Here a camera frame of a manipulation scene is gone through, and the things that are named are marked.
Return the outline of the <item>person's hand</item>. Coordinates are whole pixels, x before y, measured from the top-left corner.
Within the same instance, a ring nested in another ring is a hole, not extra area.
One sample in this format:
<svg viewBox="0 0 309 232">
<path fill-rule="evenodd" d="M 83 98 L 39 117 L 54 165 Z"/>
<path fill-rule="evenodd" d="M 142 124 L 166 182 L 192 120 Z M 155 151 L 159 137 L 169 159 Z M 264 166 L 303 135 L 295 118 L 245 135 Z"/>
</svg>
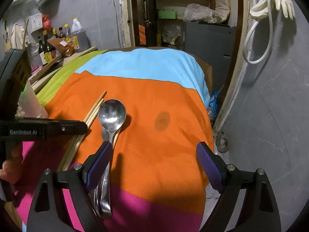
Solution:
<svg viewBox="0 0 309 232">
<path fill-rule="evenodd" d="M 23 162 L 23 143 L 17 143 L 12 150 L 12 157 L 2 164 L 0 170 L 1 179 L 11 184 L 15 184 L 21 178 L 21 169 Z"/>
</svg>

